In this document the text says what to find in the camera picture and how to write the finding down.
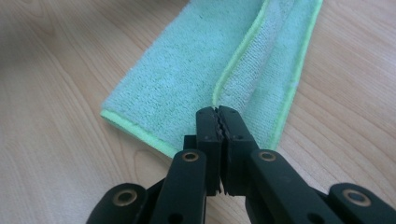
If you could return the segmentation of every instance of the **wooden surface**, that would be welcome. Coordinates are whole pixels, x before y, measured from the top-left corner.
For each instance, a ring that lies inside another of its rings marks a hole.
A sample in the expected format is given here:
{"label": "wooden surface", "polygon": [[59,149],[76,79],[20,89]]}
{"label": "wooden surface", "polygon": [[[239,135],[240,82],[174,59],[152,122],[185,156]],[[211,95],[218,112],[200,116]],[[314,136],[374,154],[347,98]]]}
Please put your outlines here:
{"label": "wooden surface", "polygon": [[[170,160],[100,104],[187,0],[0,1],[0,223],[84,223]],[[396,207],[396,2],[329,0],[278,151],[313,187],[357,183]],[[242,198],[207,223],[248,223]]]}

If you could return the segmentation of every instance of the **towel fold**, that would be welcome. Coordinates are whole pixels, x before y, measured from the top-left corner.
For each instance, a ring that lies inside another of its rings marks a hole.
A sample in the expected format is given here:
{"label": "towel fold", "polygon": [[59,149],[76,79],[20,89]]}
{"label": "towel fold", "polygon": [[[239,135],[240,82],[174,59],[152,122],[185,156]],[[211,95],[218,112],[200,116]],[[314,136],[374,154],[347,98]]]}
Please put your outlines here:
{"label": "towel fold", "polygon": [[173,157],[195,112],[238,110],[276,149],[321,0],[191,0],[127,73],[101,115]]}

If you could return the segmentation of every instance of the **microfiber cloth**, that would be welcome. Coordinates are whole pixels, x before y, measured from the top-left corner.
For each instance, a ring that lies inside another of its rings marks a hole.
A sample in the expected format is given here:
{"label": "microfiber cloth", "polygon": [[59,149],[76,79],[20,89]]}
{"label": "microfiber cloth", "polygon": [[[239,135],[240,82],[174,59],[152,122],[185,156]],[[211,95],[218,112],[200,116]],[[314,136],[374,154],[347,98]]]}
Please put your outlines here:
{"label": "microfiber cloth", "polygon": [[102,105],[101,116],[173,157],[195,113],[238,110],[276,149],[321,0],[191,0]]}

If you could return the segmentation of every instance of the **light blue cloth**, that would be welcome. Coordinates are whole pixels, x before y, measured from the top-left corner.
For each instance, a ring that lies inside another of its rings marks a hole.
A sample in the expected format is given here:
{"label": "light blue cloth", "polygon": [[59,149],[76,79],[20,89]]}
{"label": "light blue cloth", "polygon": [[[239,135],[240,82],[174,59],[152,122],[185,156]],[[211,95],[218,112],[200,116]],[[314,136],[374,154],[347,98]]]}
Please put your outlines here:
{"label": "light blue cloth", "polygon": [[275,149],[321,0],[191,0],[103,103],[101,115],[169,157],[195,112],[237,109]]}

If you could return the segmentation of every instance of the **light wood tabletop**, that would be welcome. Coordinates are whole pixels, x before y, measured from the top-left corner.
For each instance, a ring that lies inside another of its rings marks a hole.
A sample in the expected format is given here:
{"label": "light wood tabletop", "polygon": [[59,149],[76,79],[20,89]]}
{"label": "light wood tabletop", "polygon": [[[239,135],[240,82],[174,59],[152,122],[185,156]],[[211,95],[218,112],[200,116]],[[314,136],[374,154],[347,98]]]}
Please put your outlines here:
{"label": "light wood tabletop", "polygon": [[[112,187],[171,160],[100,106],[187,0],[0,1],[0,223],[84,223]],[[323,192],[361,185],[396,207],[396,1],[323,3],[278,147]],[[206,223],[248,223],[209,198]]]}

